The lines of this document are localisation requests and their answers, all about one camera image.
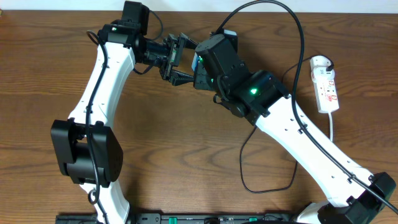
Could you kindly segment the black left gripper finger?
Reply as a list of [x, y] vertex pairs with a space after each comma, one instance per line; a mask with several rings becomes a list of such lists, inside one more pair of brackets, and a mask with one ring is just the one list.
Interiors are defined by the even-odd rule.
[[172, 70], [170, 73], [169, 82], [173, 86], [179, 86], [186, 83], [194, 82], [194, 77], [178, 70]]
[[196, 47], [198, 46], [198, 43], [196, 43], [194, 40], [189, 38], [184, 33], [180, 33], [180, 35], [178, 37], [178, 42], [179, 42], [179, 47], [181, 47], [181, 48], [195, 50]]

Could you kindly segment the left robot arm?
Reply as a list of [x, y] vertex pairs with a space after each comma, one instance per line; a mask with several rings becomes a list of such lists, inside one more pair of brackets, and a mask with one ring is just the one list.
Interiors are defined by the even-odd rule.
[[157, 67], [164, 80], [182, 85], [193, 78], [177, 70], [184, 49], [197, 45], [185, 34], [147, 38], [152, 11], [126, 1], [120, 19], [87, 31], [97, 56], [85, 91], [66, 120], [50, 130], [60, 172], [88, 195], [97, 215], [92, 223], [128, 223], [131, 206], [119, 183], [123, 150], [113, 133], [116, 108], [130, 73], [142, 63]]

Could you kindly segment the blue screen smartphone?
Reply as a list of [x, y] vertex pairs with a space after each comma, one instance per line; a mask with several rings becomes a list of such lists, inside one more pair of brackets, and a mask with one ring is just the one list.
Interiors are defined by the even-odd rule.
[[201, 59], [200, 56], [198, 56], [197, 53], [195, 53], [192, 61], [192, 70], [194, 73], [197, 71], [200, 59]]

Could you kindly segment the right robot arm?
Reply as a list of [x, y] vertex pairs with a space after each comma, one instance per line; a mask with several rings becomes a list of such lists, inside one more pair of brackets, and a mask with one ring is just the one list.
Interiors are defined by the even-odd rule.
[[250, 72], [223, 34], [198, 44], [196, 56], [208, 82], [232, 114], [282, 145], [313, 177], [326, 201], [311, 203], [297, 223], [370, 223], [384, 208], [396, 183], [355, 163], [293, 105], [288, 90], [270, 72]]

